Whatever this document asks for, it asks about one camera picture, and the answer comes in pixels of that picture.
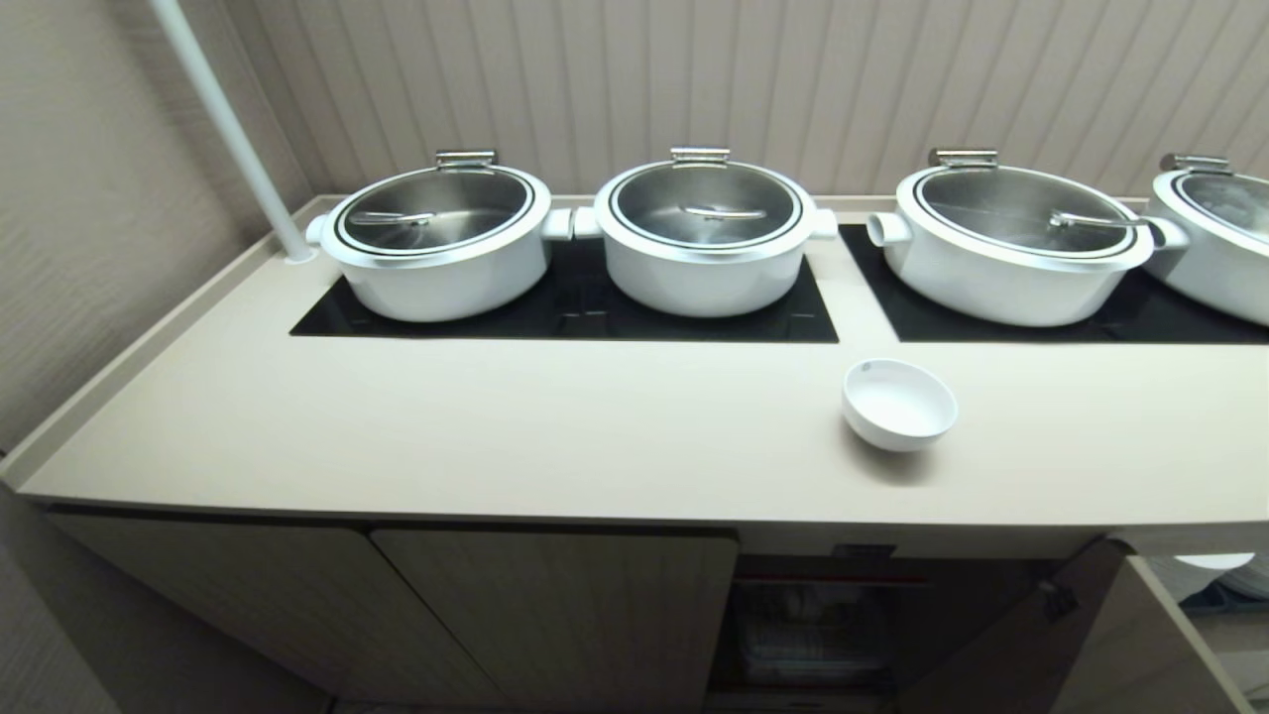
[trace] induction cooktop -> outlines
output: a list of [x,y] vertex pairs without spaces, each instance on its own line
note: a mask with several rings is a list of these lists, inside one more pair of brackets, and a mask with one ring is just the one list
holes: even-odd
[[613,284],[602,240],[551,243],[551,266],[528,292],[489,312],[447,322],[404,322],[372,312],[340,276],[293,335],[411,339],[602,339],[836,342],[838,332],[802,260],[793,288],[736,317],[680,317],[645,307]]
[[980,320],[907,287],[864,226],[844,224],[840,232],[901,341],[1269,344],[1269,327],[1199,304],[1141,269],[1128,270],[1105,304],[1074,325],[1019,327]]

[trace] wooden cabinet door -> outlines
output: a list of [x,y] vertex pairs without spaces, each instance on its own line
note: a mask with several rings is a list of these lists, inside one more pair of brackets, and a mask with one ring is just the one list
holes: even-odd
[[420,530],[371,538],[515,708],[700,709],[735,540]]
[[900,710],[1251,714],[1148,566],[1112,542],[1068,562],[901,692]]
[[124,572],[331,694],[437,706],[506,704],[353,530],[49,517]]

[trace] white rod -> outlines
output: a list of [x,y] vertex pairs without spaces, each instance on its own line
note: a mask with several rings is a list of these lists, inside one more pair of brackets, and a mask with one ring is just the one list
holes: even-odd
[[198,91],[203,105],[207,107],[207,112],[212,115],[212,122],[216,123],[216,128],[221,132],[221,138],[225,140],[230,153],[237,162],[246,181],[251,185],[255,199],[260,203],[260,208],[264,209],[264,214],[269,218],[269,222],[273,223],[273,231],[287,250],[287,261],[303,263],[312,259],[315,255],[312,246],[299,235],[299,228],[291,219],[287,204],[282,202],[277,186],[269,179],[269,172],[264,169],[264,164],[260,162],[260,156],[251,147],[251,141],[246,137],[246,132],[242,131],[242,124],[239,123],[237,115],[233,113],[233,107],[230,104],[228,98],[225,96],[221,84],[216,81],[216,74],[212,72],[211,65],[207,63],[207,57],[203,55],[203,48],[198,44],[198,38],[194,37],[194,30],[189,28],[189,22],[180,9],[179,0],[150,0],[150,6],[159,15],[159,24],[162,25],[164,32],[168,34],[168,41],[171,42],[173,48],[176,51],[176,57],[180,58],[180,63],[185,67],[185,74],[194,82],[194,90]]

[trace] glass lid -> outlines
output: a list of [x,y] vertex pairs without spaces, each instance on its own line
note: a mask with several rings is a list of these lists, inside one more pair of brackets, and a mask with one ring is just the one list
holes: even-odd
[[1005,247],[1060,257],[1101,257],[1133,242],[1142,224],[1090,189],[1009,166],[957,166],[926,176],[917,197],[937,217]]
[[489,237],[532,203],[520,178],[489,167],[437,167],[407,174],[349,205],[339,237],[358,250],[416,255]]
[[765,242],[802,214],[801,200],[766,171],[679,155],[626,179],[610,207],[631,230],[694,250]]
[[1213,218],[1269,242],[1269,181],[1195,171],[1176,179],[1176,191]]

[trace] lid handle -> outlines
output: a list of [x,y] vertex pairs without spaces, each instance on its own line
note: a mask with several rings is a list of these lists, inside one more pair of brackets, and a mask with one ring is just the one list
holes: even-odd
[[670,157],[675,164],[726,164],[731,148],[726,146],[671,146]]
[[437,151],[437,166],[490,166],[497,164],[496,148],[445,150]]
[[1053,211],[1048,217],[1048,224],[1056,228],[1068,228],[1071,226],[1094,226],[1103,228],[1136,228],[1150,224],[1145,218],[1094,218],[1079,213]]
[[1225,156],[1204,153],[1164,153],[1159,167],[1165,171],[1188,170],[1204,174],[1232,174],[1230,160]]
[[386,213],[382,211],[358,211],[348,217],[348,222],[354,226],[406,226],[424,224],[435,213]]
[[761,208],[754,211],[728,211],[726,208],[711,208],[708,205],[679,205],[679,209],[684,213],[700,216],[707,221],[753,221],[755,218],[766,217],[766,211],[763,211]]
[[994,169],[1000,165],[995,148],[930,148],[931,166],[981,166]]

